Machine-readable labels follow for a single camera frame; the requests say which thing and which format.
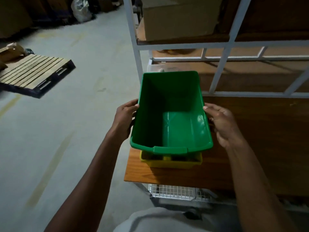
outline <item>bin handle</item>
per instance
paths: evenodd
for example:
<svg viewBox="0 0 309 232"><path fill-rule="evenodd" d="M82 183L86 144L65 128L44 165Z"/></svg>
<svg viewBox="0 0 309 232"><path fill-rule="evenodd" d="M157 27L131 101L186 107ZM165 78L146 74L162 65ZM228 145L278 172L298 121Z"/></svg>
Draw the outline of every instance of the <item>bin handle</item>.
<svg viewBox="0 0 309 232"><path fill-rule="evenodd" d="M186 147L153 147L154 153L159 154L186 154L188 153L188 148Z"/></svg>

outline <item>clothing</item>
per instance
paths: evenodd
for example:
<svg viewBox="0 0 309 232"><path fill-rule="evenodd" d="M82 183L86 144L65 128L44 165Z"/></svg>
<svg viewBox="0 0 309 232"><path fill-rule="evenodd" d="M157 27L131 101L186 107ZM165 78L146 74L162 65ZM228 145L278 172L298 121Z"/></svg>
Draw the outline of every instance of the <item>clothing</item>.
<svg viewBox="0 0 309 232"><path fill-rule="evenodd" d="M214 231L209 221L187 219L182 212L165 208L150 208L133 213L114 232L205 232Z"/></svg>

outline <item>person's left arm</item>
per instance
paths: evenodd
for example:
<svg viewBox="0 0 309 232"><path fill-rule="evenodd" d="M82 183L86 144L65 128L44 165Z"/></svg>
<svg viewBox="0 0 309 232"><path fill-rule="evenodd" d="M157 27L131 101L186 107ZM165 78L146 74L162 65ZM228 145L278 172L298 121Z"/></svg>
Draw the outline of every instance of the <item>person's left arm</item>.
<svg viewBox="0 0 309 232"><path fill-rule="evenodd" d="M120 146L130 134L137 99L117 108L90 166L72 193L64 201L45 232L97 231L103 215Z"/></svg>

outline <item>yellow bin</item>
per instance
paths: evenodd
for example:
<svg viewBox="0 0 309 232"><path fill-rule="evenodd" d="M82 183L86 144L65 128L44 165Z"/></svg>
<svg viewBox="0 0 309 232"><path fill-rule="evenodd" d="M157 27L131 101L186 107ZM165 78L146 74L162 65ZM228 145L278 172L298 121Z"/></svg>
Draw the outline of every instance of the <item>yellow bin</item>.
<svg viewBox="0 0 309 232"><path fill-rule="evenodd" d="M192 158L188 158L186 161L172 160L170 156L163 156L162 160L148 159L150 155L145 151L141 151L139 159L148 164L151 168L172 168L172 169L190 169L194 165L201 165L203 162L202 153L196 153Z"/></svg>

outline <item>person's right arm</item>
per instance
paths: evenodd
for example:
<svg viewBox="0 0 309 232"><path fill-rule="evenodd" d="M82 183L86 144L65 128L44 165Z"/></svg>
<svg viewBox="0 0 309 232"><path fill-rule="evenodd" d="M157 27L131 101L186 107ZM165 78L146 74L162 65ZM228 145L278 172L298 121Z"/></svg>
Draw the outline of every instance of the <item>person's right arm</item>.
<svg viewBox="0 0 309 232"><path fill-rule="evenodd" d="M204 111L214 122L219 144L226 149L232 170L240 223L244 231L298 231L272 192L253 150L242 136L233 114L205 103Z"/></svg>

